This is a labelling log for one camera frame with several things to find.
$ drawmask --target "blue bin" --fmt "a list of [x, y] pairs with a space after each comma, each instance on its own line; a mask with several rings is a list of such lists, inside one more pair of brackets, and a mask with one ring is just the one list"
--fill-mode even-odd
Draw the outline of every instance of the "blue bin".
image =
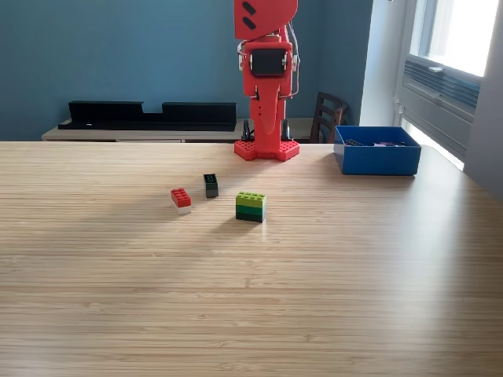
[[[337, 132], [345, 143], [353, 139], [365, 146], [338, 145], [336, 159], [343, 174], [415, 175], [419, 167], [421, 146], [401, 127], [338, 126]], [[374, 147], [373, 143], [393, 143], [405, 147]]]

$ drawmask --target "dark green lego brick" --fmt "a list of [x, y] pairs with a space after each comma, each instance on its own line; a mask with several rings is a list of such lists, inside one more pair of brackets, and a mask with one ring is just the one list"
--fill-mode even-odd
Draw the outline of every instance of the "dark green lego brick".
[[263, 216], [266, 213], [266, 208], [236, 206], [236, 213], [238, 212], [242, 214], [254, 214], [256, 216]]
[[256, 214], [243, 214], [241, 212], [236, 213], [237, 220], [260, 222], [263, 223], [266, 220], [265, 216], [258, 216]]
[[266, 206], [267, 197], [263, 194], [254, 194], [252, 192], [240, 192], [236, 196], [236, 205], [242, 207], [263, 208]]

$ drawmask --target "window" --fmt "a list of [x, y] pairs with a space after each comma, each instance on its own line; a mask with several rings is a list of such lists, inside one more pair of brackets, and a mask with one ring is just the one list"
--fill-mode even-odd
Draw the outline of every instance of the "window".
[[412, 122], [464, 161], [499, 0], [410, 0], [395, 122]]
[[433, 141], [427, 134], [419, 130], [412, 123], [408, 122], [406, 119], [402, 120], [402, 128], [407, 131], [407, 133], [420, 145], [426, 145], [428, 147], [432, 147], [446, 159], [448, 159], [455, 167], [459, 170], [463, 171], [464, 164], [453, 156], [451, 153], [447, 151], [447, 149], [443, 148], [439, 143]]
[[417, 0], [410, 53], [484, 76], [498, 0]]

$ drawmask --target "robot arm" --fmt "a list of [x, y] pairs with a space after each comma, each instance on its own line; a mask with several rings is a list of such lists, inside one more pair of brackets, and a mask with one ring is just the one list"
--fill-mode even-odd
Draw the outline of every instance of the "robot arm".
[[[290, 27], [298, 54], [291, 23], [297, 8], [298, 0], [234, 0], [236, 37], [244, 39], [238, 46], [240, 70], [255, 121], [254, 144], [238, 142], [234, 149], [245, 159], [286, 160], [299, 153], [297, 143], [281, 140], [283, 123], [288, 128], [286, 100], [299, 91], [299, 59], [294, 56], [288, 37]], [[292, 94], [294, 71], [297, 91]]]
[[280, 30], [298, 7], [298, 0], [234, 0], [236, 39], [258, 39]]

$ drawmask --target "wooden chair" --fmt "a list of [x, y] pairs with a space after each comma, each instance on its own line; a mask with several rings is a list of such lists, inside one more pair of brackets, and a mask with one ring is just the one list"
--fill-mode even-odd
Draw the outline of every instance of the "wooden chair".
[[[334, 107], [326, 105], [332, 102]], [[316, 112], [314, 113], [313, 127], [311, 129], [310, 143], [320, 144], [320, 132], [323, 135], [322, 144], [334, 144], [336, 142], [336, 126], [343, 124], [349, 106], [346, 102], [328, 93], [320, 92], [316, 102]]]

